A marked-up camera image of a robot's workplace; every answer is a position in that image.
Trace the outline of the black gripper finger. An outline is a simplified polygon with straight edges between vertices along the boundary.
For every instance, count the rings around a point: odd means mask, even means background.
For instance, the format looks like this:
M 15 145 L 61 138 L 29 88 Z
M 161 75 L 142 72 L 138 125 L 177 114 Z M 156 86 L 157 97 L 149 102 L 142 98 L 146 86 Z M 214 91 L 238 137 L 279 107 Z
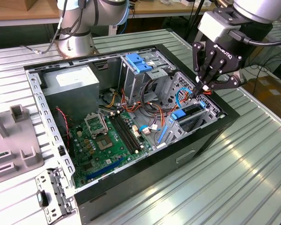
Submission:
M 203 92 L 203 87 L 207 85 L 212 75 L 210 75 L 211 63 L 215 57 L 213 48 L 205 47 L 204 42 L 194 42 L 192 44 L 193 70 L 197 72 L 198 81 L 193 88 L 193 97 L 197 97 Z
M 225 59 L 219 60 L 205 60 L 204 63 L 198 63 L 198 95 L 204 92 L 203 87 L 207 86 L 209 89 L 222 90 L 231 89 L 239 85 L 239 80 L 233 75 L 226 81 L 216 80 L 217 74 L 223 70 L 227 61 Z

